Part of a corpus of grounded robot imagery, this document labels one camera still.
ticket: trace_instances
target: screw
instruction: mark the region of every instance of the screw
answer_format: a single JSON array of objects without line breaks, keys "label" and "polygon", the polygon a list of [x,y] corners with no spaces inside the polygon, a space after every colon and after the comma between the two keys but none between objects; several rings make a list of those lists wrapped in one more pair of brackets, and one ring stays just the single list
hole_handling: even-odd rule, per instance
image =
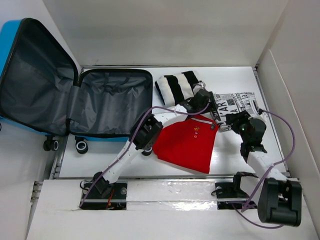
[{"label": "screw", "polygon": [[222,187],[217,186],[215,190],[211,193],[212,196],[216,196],[217,193],[222,193]]},{"label": "screw", "polygon": [[122,195],[127,194],[127,189],[126,189],[125,187],[121,188],[120,193],[121,193]]}]

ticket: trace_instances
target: black wheel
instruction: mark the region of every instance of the black wheel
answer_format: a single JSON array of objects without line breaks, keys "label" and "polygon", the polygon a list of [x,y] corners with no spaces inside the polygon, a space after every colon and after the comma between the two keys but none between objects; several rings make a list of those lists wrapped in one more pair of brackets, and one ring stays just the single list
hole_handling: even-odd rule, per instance
[{"label": "black wheel", "polygon": [[50,141],[49,140],[45,140],[44,143],[43,143],[43,149],[48,152],[51,150],[50,148]]},{"label": "black wheel", "polygon": [[152,154],[152,147],[142,152],[143,156],[149,156],[150,154]]},{"label": "black wheel", "polygon": [[57,151],[58,148],[59,148],[59,142],[58,142],[58,140],[52,140],[52,141],[50,142],[50,149],[51,149],[52,151]]},{"label": "black wheel", "polygon": [[79,154],[85,154],[88,152],[88,144],[84,140],[77,140],[75,142],[75,149]]}]

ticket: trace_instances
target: striped cloth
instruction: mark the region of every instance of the striped cloth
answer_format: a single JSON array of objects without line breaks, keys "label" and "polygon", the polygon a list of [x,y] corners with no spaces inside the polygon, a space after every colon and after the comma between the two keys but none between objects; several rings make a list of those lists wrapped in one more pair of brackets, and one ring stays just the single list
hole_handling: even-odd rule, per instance
[{"label": "striped cloth", "polygon": [[155,87],[167,107],[180,104],[184,100],[194,97],[193,89],[199,83],[193,71],[186,71],[175,75],[164,75],[155,82]]}]

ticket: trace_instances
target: red garment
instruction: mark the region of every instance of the red garment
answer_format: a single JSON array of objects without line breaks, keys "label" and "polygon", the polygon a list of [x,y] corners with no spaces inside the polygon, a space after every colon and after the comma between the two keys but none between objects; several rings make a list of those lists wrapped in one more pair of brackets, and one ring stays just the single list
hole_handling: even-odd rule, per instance
[{"label": "red garment", "polygon": [[168,163],[208,174],[218,128],[201,115],[177,122],[161,131],[153,152]]}]

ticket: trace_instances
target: suitcase lid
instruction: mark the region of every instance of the suitcase lid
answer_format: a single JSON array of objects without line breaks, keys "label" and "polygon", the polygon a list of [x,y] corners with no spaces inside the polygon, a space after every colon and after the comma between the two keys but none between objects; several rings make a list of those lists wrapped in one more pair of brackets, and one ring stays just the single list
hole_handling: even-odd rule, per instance
[{"label": "suitcase lid", "polygon": [[38,20],[5,23],[0,32],[0,113],[39,132],[66,135],[76,64]]}]

